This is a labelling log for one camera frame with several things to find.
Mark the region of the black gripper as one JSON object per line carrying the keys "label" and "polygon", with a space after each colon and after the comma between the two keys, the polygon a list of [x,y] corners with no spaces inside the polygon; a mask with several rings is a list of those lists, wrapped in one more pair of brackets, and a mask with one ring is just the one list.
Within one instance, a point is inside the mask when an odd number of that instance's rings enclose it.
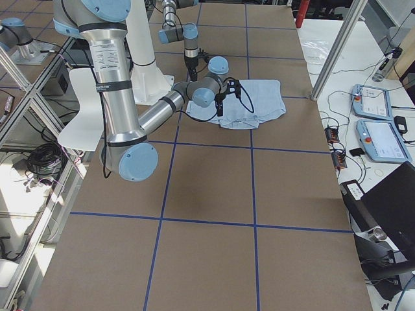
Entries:
{"label": "black gripper", "polygon": [[199,65],[199,57],[184,56],[185,66],[189,70],[190,81],[197,81],[197,67]]}
{"label": "black gripper", "polygon": [[217,116],[223,116],[223,100],[230,94],[229,85],[227,85],[220,93],[215,95],[215,107]]}

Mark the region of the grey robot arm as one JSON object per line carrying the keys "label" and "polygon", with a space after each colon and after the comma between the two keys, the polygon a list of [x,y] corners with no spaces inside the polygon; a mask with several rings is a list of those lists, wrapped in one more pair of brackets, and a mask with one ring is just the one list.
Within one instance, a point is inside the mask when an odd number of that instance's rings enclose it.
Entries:
{"label": "grey robot arm", "polygon": [[161,43],[184,42],[184,62],[192,82],[197,81],[200,48],[198,29],[194,23],[183,24],[176,13],[178,9],[196,6],[194,0],[165,0],[161,2],[163,23],[158,37]]}
{"label": "grey robot arm", "polygon": [[184,104],[208,107],[228,88],[228,62],[210,59],[196,82],[172,82],[156,64],[143,1],[55,1],[54,27],[84,39],[104,116],[103,172],[143,181],[158,164],[147,137]]}

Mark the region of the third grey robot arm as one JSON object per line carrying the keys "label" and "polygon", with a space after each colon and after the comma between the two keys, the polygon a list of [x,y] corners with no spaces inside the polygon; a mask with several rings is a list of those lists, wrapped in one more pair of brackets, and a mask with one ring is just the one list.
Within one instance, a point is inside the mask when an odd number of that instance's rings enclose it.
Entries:
{"label": "third grey robot arm", "polygon": [[17,65],[41,65],[47,57],[47,52],[42,53],[41,45],[17,17],[1,20],[1,48],[6,52],[17,49],[10,57]]}

